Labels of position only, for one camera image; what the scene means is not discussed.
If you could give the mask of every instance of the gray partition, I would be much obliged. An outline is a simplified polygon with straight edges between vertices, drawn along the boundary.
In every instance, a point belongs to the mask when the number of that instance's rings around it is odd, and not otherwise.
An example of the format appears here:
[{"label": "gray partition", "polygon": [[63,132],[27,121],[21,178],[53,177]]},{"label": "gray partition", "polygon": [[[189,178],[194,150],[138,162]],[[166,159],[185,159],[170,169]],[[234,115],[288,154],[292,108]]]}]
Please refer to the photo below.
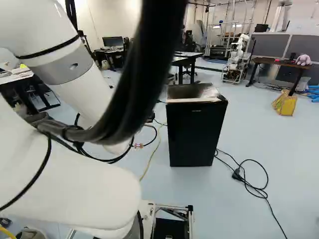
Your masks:
[{"label": "gray partition", "polygon": [[[298,68],[281,66],[276,76],[276,80],[294,83],[297,79],[298,73],[299,73]],[[304,71],[303,76],[311,77],[311,80],[308,82],[309,85],[318,85],[319,84],[319,65],[312,64],[309,70]]]},{"label": "gray partition", "polygon": [[319,36],[312,35],[293,35],[287,49],[285,58],[289,58],[292,52],[297,54],[307,54],[312,61],[319,62]]},{"label": "gray partition", "polygon": [[247,52],[251,53],[254,40],[256,40],[253,55],[281,58],[288,44],[289,37],[289,34],[252,34]]}]

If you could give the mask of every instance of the light blue floor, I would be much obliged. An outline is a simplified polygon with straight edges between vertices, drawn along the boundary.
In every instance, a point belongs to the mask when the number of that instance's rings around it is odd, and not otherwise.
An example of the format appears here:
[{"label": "light blue floor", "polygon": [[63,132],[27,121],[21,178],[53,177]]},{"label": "light blue floor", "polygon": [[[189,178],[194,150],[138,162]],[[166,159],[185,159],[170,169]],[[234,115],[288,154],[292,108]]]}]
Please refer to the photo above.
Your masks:
[{"label": "light blue floor", "polygon": [[[212,82],[228,99],[229,105],[218,147],[238,161],[255,159],[267,169],[270,177],[267,193],[274,213],[289,239],[317,239],[319,235],[319,105],[299,97],[293,117],[277,115],[271,102],[278,92],[246,88],[245,84],[221,83],[220,73],[196,69],[196,80]],[[119,74],[103,73],[116,85]],[[66,104],[48,111],[57,120],[73,123],[76,112]],[[165,122],[165,105],[155,106],[156,119]],[[214,160],[212,167],[171,168],[169,166],[167,129],[160,130],[162,142],[150,169],[141,182],[143,198],[157,203],[194,205],[195,239],[283,239],[266,202],[247,193],[231,179],[231,172]],[[143,128],[136,142],[153,137],[150,128]],[[156,142],[140,150],[131,150],[118,166],[140,176]],[[102,147],[88,145],[92,154],[110,158]],[[221,159],[235,167],[224,155]],[[263,171],[254,164],[246,165],[247,180],[263,186]],[[51,239],[64,239],[68,228],[63,225],[15,220],[13,232],[21,226],[36,225]],[[77,234],[77,239],[89,236]]]}]

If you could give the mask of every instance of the stuffed toy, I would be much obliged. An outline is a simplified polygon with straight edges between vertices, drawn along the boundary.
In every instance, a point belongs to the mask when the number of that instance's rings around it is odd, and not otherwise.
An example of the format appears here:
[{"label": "stuffed toy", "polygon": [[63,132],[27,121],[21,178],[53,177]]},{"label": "stuffed toy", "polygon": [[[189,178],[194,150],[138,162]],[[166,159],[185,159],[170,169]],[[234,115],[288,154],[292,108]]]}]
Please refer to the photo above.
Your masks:
[{"label": "stuffed toy", "polygon": [[310,56],[304,54],[304,55],[300,55],[297,58],[296,64],[305,66],[305,65],[311,65],[312,62],[311,62]]}]

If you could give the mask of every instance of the desk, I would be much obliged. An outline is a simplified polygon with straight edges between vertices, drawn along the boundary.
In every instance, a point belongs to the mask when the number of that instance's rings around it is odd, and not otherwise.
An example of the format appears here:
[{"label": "desk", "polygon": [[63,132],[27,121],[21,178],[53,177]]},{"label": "desk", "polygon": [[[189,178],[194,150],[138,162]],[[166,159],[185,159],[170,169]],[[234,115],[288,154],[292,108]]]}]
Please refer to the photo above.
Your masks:
[{"label": "desk", "polygon": [[274,58],[268,58],[268,57],[257,57],[257,58],[252,59],[252,61],[255,62],[255,65],[254,65],[254,69],[253,69],[253,72],[251,74],[249,83],[246,85],[246,87],[249,87],[249,86],[254,84],[254,77],[255,77],[256,70],[257,70],[257,67],[259,66],[259,64],[273,64],[273,65],[289,66],[289,67],[299,68],[300,72],[298,74],[296,82],[294,83],[294,86],[291,88],[291,90],[290,90],[290,92],[288,94],[289,96],[292,96],[294,94],[294,92],[296,90],[296,87],[297,87],[297,85],[298,85],[298,83],[300,81],[300,78],[303,76],[304,70],[310,69],[309,65],[308,66],[302,66],[302,65],[297,65],[297,64],[290,64],[290,63],[285,63],[283,61],[275,61]]},{"label": "desk", "polygon": [[[39,87],[39,81],[41,81],[29,68],[17,68],[13,69],[12,75],[0,78],[0,92],[5,91],[7,88],[13,88],[19,99],[25,104],[28,111],[35,115],[39,112],[46,111],[60,106],[61,104],[51,105],[44,96],[43,90]],[[37,109],[32,101],[29,99],[28,94],[24,90],[25,83],[30,83],[35,92],[40,96],[41,100],[45,104],[45,107]]]},{"label": "desk", "polygon": [[195,78],[195,62],[198,57],[203,56],[204,53],[201,52],[186,52],[186,51],[176,51],[174,56],[186,57],[190,60],[190,83],[194,83]]},{"label": "desk", "polygon": [[115,71],[114,59],[117,56],[122,56],[124,54],[124,50],[95,50],[94,51],[96,59],[98,60],[100,66],[102,65],[102,60],[107,60],[110,65],[110,70]]},{"label": "desk", "polygon": [[172,60],[172,66],[178,66],[178,84],[182,85],[183,84],[183,66],[189,65],[192,63],[192,60],[187,58],[187,57],[180,57],[180,56],[174,56]]}]

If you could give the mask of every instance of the yellow cable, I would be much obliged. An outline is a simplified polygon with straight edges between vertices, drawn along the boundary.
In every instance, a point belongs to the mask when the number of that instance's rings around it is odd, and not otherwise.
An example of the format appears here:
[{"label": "yellow cable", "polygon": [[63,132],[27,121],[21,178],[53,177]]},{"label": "yellow cable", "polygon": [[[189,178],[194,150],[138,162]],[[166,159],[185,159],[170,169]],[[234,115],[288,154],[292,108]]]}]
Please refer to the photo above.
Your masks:
[{"label": "yellow cable", "polygon": [[149,159],[149,161],[148,161],[148,164],[147,164],[147,166],[146,166],[146,168],[145,168],[145,170],[144,170],[144,173],[143,173],[143,175],[140,177],[140,182],[142,181],[142,179],[144,178],[144,176],[146,175],[146,173],[148,172],[148,169],[149,169],[149,167],[150,167],[150,164],[151,164],[151,160],[152,160],[152,158],[153,158],[153,155],[155,154],[155,152],[156,152],[156,150],[159,148],[159,146],[160,146],[160,142],[161,142],[161,137],[160,137],[160,128],[162,128],[163,126],[164,126],[164,124],[162,124],[160,127],[158,127],[158,136],[159,136],[159,142],[158,142],[158,145],[156,146],[156,148],[154,149],[154,151],[153,151],[153,153],[151,154],[151,156],[150,156],[150,159]]},{"label": "yellow cable", "polygon": [[6,234],[8,237],[10,237],[11,239],[16,239],[16,237],[7,229],[5,229],[4,227],[0,226],[0,232],[3,232],[4,234]]}]

